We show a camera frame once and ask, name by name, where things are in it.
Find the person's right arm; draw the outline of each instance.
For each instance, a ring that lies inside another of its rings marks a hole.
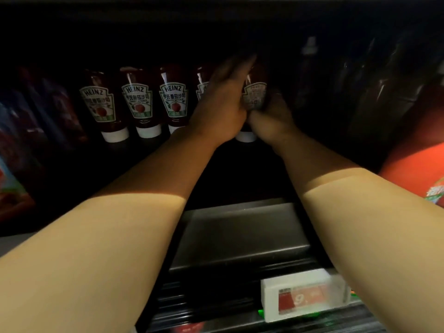
[[[280,95],[249,123],[282,157],[336,269],[391,332],[442,332],[444,210],[309,138]]]

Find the person's left arm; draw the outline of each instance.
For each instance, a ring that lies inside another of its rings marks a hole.
[[[0,258],[2,331],[125,333],[135,324],[197,179],[245,122],[253,62],[222,65],[189,126]]]

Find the bottle cap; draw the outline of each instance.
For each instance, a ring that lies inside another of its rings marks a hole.
[[[181,128],[181,127],[183,127],[183,126],[171,126],[171,125],[168,125],[168,129],[170,130],[170,134],[173,134],[173,132],[175,130],[177,130],[178,128]]]
[[[146,128],[136,127],[136,130],[139,136],[145,139],[155,138],[162,133],[162,128],[160,127],[160,124]]]
[[[301,54],[304,56],[307,55],[316,55],[318,52],[318,47],[316,45],[316,36],[308,37],[307,44],[301,49]]]
[[[442,61],[440,66],[438,66],[438,74],[444,74],[444,61]]]
[[[102,132],[103,139],[105,139],[106,142],[120,142],[125,139],[128,139],[130,136],[130,132],[128,131],[128,128],[121,129],[120,131],[115,132]]]
[[[253,132],[239,132],[235,138],[240,142],[253,142],[258,137]]]

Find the hand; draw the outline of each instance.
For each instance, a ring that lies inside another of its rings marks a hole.
[[[288,137],[300,133],[282,95],[271,90],[271,100],[265,111],[253,110],[248,123],[254,133],[267,144],[276,148]]]
[[[234,138],[247,119],[242,89],[255,60],[253,56],[236,63],[231,58],[219,66],[190,119],[190,128],[209,138],[216,147]]]

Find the white price tag holder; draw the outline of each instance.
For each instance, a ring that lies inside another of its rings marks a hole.
[[[266,322],[345,306],[350,287],[336,271],[323,268],[261,280]]]

